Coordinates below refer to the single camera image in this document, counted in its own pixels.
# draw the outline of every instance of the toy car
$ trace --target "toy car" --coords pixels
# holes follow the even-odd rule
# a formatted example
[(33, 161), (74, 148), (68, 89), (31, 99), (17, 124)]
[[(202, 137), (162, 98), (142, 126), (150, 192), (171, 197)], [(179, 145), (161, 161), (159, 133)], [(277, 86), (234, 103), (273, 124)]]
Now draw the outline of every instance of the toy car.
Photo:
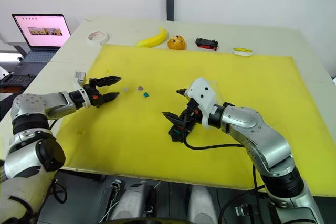
[(206, 49), (214, 49), (215, 51), (217, 51), (217, 47), (218, 47), (218, 42), (213, 40), (209, 40), (209, 39), (203, 39), (203, 38), (198, 38), (195, 41), (196, 45), (198, 47), (203, 47)]

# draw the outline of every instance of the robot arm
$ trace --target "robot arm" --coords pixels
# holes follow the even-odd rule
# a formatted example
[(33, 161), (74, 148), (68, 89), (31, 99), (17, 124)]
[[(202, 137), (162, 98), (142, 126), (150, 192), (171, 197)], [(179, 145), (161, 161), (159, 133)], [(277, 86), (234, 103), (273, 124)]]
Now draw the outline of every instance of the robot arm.
[(205, 128), (222, 129), (244, 146), (261, 174), (278, 215), (278, 223), (298, 219), (324, 223), (307, 183), (295, 166), (288, 142), (265, 124), (256, 110), (238, 108), (230, 103), (218, 105), (214, 90), (203, 78), (195, 80), (188, 89), (177, 92), (186, 96), (189, 103), (180, 116), (163, 113), (174, 124), (169, 131), (173, 141), (183, 142), (196, 123)]
[[(77, 81), (84, 73), (77, 73)], [(85, 106), (99, 107), (119, 93), (101, 95), (96, 86), (109, 86), (121, 80), (109, 76), (90, 79), (76, 91), (46, 95), (18, 95), (12, 106), (13, 138), (5, 159), (8, 180), (1, 184), (0, 223), (28, 223), (38, 217), (55, 173), (65, 162), (48, 119), (59, 119)]]

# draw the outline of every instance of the yellow foam mat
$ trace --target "yellow foam mat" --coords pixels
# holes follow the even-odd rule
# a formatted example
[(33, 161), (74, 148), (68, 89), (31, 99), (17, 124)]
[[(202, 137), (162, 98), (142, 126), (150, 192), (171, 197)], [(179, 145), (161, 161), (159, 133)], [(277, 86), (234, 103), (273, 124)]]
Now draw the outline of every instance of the yellow foam mat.
[[(187, 99), (176, 90), (204, 77), (217, 82), (224, 101), (256, 109), (286, 138), (314, 195), (336, 196), (336, 149), (292, 58), (104, 45), (88, 76), (108, 75), (122, 80), (99, 90), (120, 92), (117, 99), (98, 109), (80, 109), (63, 121), (57, 139), (66, 167), (252, 188), (253, 165), (243, 148), (194, 151), (168, 135), (172, 124), (161, 112), (180, 114)], [(236, 143), (221, 130), (201, 125), (188, 141), (194, 146)]]

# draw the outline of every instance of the white table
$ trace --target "white table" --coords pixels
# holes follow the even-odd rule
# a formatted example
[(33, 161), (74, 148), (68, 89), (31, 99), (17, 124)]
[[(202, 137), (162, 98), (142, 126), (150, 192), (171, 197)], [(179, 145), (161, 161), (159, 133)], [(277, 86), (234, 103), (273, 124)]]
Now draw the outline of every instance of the white table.
[[(202, 37), (216, 39), (219, 43), (217, 50), (219, 52), (230, 52), (233, 47), (247, 47), (255, 54), (292, 56), (336, 143), (336, 127), (334, 127), (336, 86), (301, 32), (289, 28), (126, 20), (111, 17), (91, 18), (78, 27), (25, 92), (45, 94), (72, 91), (75, 70), (88, 72), (100, 51), (99, 46), (93, 46), (87, 42), (88, 35), (93, 31), (107, 32), (110, 36), (108, 44), (134, 46), (139, 40), (156, 35), (159, 27), (165, 28), (170, 36), (183, 36), (187, 43), (187, 50), (206, 51), (207, 49), (198, 48), (195, 45), (195, 39)], [(164, 42), (157, 47), (167, 48), (167, 44)], [(53, 128), (54, 133), (58, 131), (60, 122), (61, 120)], [(1, 159), (6, 156), (11, 136), (12, 125), (9, 112), (0, 122)]]

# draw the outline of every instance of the laptop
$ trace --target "laptop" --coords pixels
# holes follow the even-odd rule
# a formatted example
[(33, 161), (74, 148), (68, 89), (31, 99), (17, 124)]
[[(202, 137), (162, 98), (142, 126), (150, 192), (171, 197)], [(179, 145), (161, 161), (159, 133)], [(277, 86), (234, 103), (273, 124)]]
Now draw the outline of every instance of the laptop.
[(30, 52), (13, 70), (17, 75), (37, 75), (70, 37), (62, 14), (12, 14)]

